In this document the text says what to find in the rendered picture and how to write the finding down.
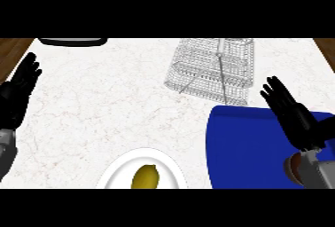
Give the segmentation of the blue tray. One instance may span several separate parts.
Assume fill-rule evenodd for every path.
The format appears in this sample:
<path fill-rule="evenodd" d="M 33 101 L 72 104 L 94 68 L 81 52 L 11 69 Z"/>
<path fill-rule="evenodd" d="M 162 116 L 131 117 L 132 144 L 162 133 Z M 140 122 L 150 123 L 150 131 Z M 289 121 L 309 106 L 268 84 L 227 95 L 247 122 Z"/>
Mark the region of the blue tray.
<path fill-rule="evenodd" d="M 205 133 L 213 189 L 298 189 L 283 161 L 296 152 L 268 108 L 215 106 Z"/>

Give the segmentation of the white plate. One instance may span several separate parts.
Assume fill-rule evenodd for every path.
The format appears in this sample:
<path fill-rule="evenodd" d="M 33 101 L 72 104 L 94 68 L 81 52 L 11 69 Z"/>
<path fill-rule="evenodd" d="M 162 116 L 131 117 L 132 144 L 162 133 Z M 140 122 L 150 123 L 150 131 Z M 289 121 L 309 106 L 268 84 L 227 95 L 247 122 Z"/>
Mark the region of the white plate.
<path fill-rule="evenodd" d="M 157 189 L 185 189 L 187 183 L 177 162 L 154 148 L 129 150 L 109 165 L 97 183 L 98 189 L 129 189 L 132 176 L 143 165 L 156 167 Z"/>

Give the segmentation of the brown cupcake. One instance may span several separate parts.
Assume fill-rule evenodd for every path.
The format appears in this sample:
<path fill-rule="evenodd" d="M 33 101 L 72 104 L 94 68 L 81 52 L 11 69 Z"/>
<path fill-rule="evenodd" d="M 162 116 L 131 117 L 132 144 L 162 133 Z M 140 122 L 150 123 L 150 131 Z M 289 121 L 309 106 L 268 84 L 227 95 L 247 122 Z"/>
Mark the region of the brown cupcake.
<path fill-rule="evenodd" d="M 283 172 L 289 180 L 295 183 L 302 185 L 298 167 L 301 164 L 301 153 L 293 153 L 283 161 Z"/>

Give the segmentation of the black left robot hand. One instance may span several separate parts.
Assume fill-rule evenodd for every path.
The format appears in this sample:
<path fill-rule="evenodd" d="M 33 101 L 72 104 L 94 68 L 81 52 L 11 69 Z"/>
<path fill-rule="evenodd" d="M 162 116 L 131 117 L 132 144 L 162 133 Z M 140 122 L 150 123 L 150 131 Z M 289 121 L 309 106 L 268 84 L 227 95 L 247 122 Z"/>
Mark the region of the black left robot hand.
<path fill-rule="evenodd" d="M 17 65 L 11 79 L 0 84 L 0 129 L 16 130 L 23 122 L 29 95 L 39 74 L 36 55 L 29 52 Z"/>

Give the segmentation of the yellow lemon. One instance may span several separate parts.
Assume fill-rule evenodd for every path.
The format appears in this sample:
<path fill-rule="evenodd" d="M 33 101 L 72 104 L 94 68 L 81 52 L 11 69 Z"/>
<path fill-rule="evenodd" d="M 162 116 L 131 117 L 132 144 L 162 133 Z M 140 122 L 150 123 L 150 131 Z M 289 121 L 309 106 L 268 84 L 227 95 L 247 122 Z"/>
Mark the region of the yellow lemon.
<path fill-rule="evenodd" d="M 132 189 L 154 189 L 157 187 L 159 174 L 154 165 L 143 165 L 132 176 Z"/>

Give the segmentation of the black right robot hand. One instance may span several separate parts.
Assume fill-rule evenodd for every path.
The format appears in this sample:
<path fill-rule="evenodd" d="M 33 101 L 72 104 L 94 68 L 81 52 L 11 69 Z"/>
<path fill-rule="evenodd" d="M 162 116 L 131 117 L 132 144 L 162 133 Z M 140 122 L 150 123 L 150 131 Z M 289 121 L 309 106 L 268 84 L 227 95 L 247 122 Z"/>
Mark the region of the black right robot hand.
<path fill-rule="evenodd" d="M 323 149 L 326 142 L 335 138 L 335 115 L 318 121 L 305 106 L 295 101 L 275 76 L 267 78 L 259 94 L 277 117 L 290 145 L 299 151 Z"/>

